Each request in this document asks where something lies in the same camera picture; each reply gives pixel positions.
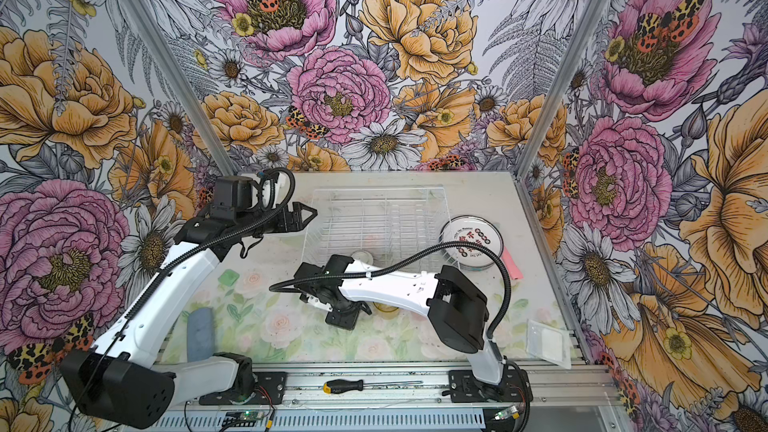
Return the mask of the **yellow glass cup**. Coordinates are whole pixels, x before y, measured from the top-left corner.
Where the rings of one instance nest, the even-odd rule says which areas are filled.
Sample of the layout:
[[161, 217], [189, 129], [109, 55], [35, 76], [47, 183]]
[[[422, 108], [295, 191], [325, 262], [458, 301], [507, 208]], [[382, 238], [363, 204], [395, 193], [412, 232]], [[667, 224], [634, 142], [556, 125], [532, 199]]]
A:
[[374, 302], [373, 305], [375, 309], [378, 311], [378, 313], [381, 314], [386, 320], [394, 319], [399, 314], [398, 307], [385, 305], [377, 302]]

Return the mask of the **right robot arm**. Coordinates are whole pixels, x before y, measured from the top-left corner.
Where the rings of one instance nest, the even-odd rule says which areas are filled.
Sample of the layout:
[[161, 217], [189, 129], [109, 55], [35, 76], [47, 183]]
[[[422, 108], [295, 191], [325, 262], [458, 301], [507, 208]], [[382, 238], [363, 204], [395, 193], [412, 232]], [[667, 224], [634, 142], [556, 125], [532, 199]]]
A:
[[300, 265], [293, 287], [300, 300], [326, 312], [325, 322], [352, 331], [373, 303], [428, 319], [440, 342], [465, 354], [474, 379], [499, 386], [505, 359], [487, 335], [487, 297], [459, 269], [382, 274], [378, 267], [333, 255], [324, 266]]

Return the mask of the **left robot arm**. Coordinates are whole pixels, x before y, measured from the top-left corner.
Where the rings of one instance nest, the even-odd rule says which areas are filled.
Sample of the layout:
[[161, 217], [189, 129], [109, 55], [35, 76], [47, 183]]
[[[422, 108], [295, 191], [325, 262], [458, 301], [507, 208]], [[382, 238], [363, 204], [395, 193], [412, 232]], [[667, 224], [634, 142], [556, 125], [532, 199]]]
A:
[[113, 427], [146, 429], [173, 405], [209, 394], [247, 399], [255, 392], [252, 362], [243, 355], [215, 353], [170, 366], [156, 359], [185, 304], [232, 247], [247, 238], [299, 232], [316, 217], [315, 209], [293, 201], [295, 187], [284, 167], [255, 179], [217, 179], [209, 204], [182, 226], [126, 311], [88, 350], [74, 350], [61, 362], [75, 412]]

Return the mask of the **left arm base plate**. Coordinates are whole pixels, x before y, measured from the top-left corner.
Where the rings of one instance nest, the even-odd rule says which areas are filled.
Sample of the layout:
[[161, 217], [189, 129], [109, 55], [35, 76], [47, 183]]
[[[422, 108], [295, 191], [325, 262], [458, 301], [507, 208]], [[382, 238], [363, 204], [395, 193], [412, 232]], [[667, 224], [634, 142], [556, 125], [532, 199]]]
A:
[[285, 372], [252, 373], [249, 378], [237, 379], [228, 390], [201, 396], [202, 406], [225, 405], [280, 405], [286, 390]]

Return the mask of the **striped small bowl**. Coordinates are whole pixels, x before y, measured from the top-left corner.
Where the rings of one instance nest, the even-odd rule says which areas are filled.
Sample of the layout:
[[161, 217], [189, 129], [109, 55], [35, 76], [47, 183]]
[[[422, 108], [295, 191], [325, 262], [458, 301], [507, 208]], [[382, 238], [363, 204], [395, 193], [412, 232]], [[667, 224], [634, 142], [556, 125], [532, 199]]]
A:
[[374, 258], [373, 255], [365, 250], [358, 250], [352, 253], [351, 257], [355, 261], [362, 262], [364, 264], [373, 265], [374, 264]]

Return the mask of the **white wire dish rack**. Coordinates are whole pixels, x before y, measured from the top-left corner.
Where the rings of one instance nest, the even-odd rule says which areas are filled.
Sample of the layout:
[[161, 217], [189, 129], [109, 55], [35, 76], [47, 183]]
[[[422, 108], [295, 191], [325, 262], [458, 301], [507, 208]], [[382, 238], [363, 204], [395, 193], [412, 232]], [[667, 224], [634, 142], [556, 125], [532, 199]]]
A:
[[395, 264], [438, 244], [451, 219], [442, 186], [321, 188], [311, 207], [318, 216], [306, 229], [302, 260], [315, 265], [358, 250], [371, 253], [375, 267]]

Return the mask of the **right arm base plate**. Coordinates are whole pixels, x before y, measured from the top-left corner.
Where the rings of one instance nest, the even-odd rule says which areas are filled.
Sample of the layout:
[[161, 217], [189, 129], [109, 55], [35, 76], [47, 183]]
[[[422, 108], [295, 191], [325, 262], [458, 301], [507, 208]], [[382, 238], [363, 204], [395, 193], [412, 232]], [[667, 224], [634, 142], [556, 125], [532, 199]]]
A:
[[533, 392], [525, 371], [509, 369], [502, 376], [500, 385], [477, 380], [469, 370], [452, 370], [448, 373], [449, 389], [444, 392], [453, 403], [523, 403], [533, 401]]

